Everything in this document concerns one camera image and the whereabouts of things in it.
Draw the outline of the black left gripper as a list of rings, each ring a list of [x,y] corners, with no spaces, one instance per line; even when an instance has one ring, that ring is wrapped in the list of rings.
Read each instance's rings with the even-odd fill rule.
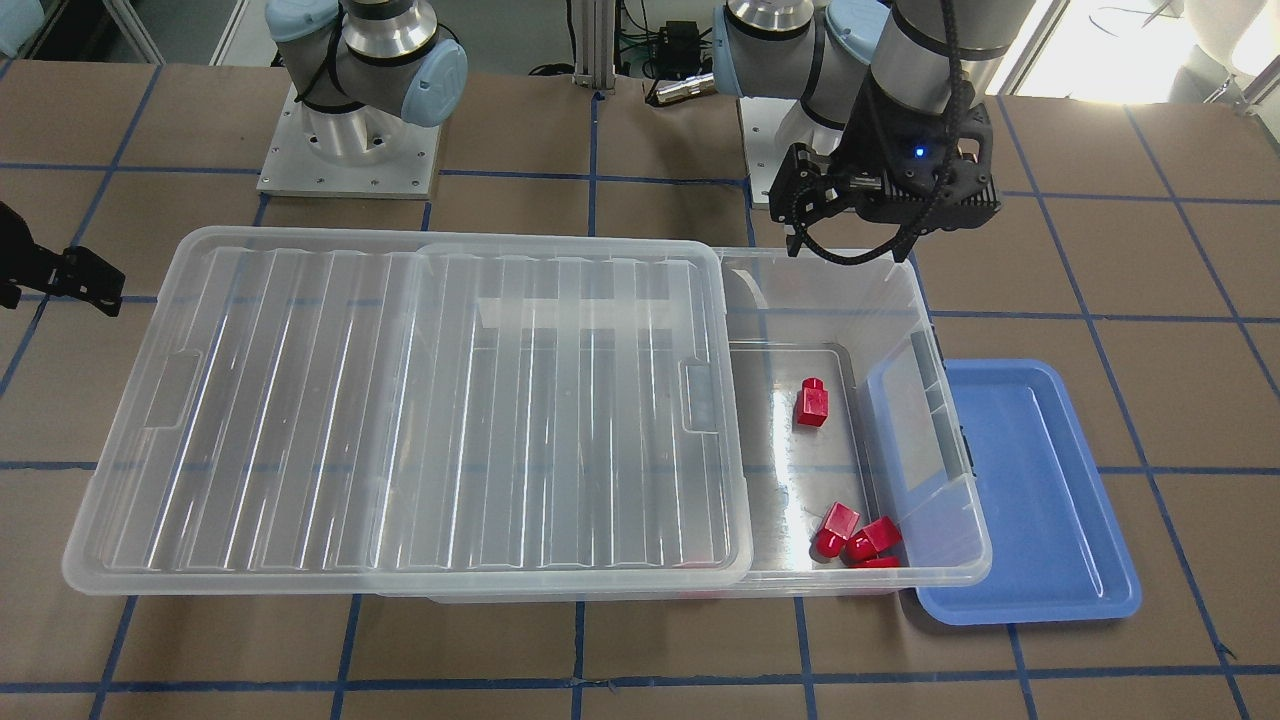
[[[989,154],[993,128],[973,85],[963,81],[959,132],[945,114],[918,111],[864,81],[837,147],[822,155],[792,143],[769,191],[773,222],[800,227],[852,210],[864,222],[932,231],[975,229],[1002,208]]]

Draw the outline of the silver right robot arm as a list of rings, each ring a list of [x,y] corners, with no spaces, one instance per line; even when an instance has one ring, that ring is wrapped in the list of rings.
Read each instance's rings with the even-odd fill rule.
[[[314,111],[374,108],[430,128],[465,94],[467,54],[429,1],[270,1],[264,15],[294,101]]]

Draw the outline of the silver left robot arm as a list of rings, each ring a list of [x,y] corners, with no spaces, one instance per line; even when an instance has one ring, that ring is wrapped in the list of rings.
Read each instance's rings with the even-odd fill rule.
[[[716,88],[794,101],[838,132],[786,141],[768,193],[788,252],[826,250],[812,227],[842,211],[893,225],[858,256],[897,260],[924,234],[984,225],[1002,206],[983,95],[1029,1],[726,1],[714,15]]]

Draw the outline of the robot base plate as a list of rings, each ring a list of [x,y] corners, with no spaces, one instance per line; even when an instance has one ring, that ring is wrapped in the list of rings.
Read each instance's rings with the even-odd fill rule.
[[[774,178],[792,143],[806,143],[820,154],[828,154],[835,150],[844,132],[813,120],[799,100],[741,97],[739,114],[751,205],[760,210],[769,206]]]

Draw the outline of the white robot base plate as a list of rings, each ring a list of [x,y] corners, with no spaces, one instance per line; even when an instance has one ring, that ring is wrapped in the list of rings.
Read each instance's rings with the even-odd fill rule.
[[[262,160],[257,190],[273,197],[429,200],[440,127],[420,127],[375,108],[326,114],[289,86]]]

